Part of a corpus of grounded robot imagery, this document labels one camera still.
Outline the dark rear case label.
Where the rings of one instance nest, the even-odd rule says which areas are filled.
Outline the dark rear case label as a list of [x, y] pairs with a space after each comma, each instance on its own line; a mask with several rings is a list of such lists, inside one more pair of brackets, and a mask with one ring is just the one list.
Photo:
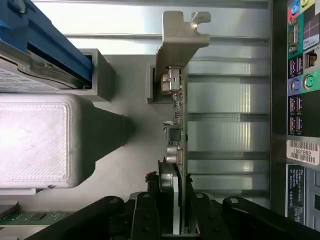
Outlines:
[[286, 164], [285, 216], [299, 224], [305, 224], [306, 169], [297, 164]]

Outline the green RAM stick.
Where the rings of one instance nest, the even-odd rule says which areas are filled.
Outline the green RAM stick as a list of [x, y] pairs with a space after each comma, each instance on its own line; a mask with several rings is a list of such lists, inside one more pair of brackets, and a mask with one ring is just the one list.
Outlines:
[[71, 215], [70, 212], [19, 212], [0, 218], [0, 224], [22, 224], [27, 222], [55, 222]]

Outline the white barcode sticker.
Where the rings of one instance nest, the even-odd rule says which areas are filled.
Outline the white barcode sticker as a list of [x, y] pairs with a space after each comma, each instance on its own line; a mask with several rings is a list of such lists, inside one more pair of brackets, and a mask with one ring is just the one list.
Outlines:
[[312, 166], [320, 164], [320, 146], [317, 143], [300, 140], [286, 141], [286, 157]]

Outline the grey parts rack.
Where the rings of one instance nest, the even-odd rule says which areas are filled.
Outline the grey parts rack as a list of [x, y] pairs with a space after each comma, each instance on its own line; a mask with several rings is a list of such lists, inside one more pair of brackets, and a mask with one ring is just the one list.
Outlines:
[[77, 94], [0, 95], [0, 205], [76, 213], [147, 189], [166, 148], [168, 104], [149, 103], [156, 57], [99, 55], [108, 100]]

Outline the open black PC case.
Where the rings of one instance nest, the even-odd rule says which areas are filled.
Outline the open black PC case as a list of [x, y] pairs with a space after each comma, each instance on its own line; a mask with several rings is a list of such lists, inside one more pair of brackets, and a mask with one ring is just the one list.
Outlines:
[[320, 232], [320, 164], [287, 158], [287, 140], [320, 146], [320, 0], [269, 0], [270, 208], [286, 216], [286, 165], [305, 168], [305, 224]]

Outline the silver hard disk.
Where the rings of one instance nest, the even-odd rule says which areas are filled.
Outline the silver hard disk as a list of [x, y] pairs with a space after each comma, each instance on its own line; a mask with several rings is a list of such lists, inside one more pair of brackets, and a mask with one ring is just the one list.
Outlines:
[[38, 54], [0, 40], [0, 93], [81, 90], [85, 82]]

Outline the blue card retention latches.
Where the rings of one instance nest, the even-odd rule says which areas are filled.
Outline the blue card retention latches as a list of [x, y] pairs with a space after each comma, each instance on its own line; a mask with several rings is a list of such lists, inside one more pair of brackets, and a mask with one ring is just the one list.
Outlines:
[[92, 87], [92, 58], [77, 49], [32, 0], [0, 0], [0, 40], [31, 51]]

